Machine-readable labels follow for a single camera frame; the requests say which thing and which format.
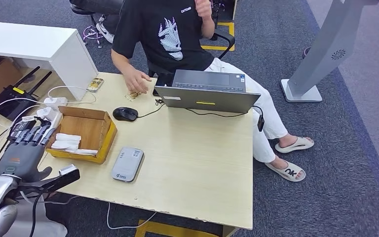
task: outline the black router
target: black router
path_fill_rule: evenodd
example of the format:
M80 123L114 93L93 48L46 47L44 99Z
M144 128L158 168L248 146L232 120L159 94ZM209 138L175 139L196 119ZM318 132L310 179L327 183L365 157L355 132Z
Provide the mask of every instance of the black router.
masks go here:
M19 89L19 85L21 85L26 79L31 77L40 67L34 68L31 72L21 78L15 85L9 85L4 88L0 93L0 103L14 99L14 98L25 98L30 100L12 100L8 101L0 106L0 115L5 118L14 121L15 118L26 108L35 105L37 103L37 99L33 96L35 90L40 87L41 84L51 75L51 71L48 72L43 79L41 79L37 85L35 85L30 91L25 91Z

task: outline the black mouse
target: black mouse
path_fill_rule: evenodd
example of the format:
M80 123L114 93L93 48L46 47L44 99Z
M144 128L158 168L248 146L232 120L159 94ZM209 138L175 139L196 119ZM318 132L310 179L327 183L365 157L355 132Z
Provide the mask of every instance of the black mouse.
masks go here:
M119 107L113 111L116 120L134 121L138 115L137 110L128 107Z

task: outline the laptop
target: laptop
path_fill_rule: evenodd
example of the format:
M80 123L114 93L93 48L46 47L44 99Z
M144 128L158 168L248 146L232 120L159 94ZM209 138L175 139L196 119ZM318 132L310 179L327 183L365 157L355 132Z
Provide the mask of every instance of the laptop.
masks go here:
M246 93L244 78L244 74L177 70L172 87L155 89L168 107L246 113L260 94Z

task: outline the graphic print on t-shirt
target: graphic print on t-shirt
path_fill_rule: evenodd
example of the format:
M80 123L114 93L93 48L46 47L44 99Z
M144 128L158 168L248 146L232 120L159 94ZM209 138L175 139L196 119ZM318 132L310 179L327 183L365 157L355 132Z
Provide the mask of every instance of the graphic print on t-shirt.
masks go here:
M159 28L159 40L163 48L171 55L175 60L181 60L183 58L181 52L181 41L179 39L178 27L175 22L175 18L172 17L172 22L166 18L165 28L160 23Z

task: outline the gray stand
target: gray stand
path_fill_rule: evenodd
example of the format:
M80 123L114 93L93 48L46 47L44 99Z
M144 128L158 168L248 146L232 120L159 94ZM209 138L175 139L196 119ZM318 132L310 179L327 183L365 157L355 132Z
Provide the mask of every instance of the gray stand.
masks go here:
M378 2L333 0L307 56L290 79L281 80L288 102L322 101L315 85L352 54L362 9Z

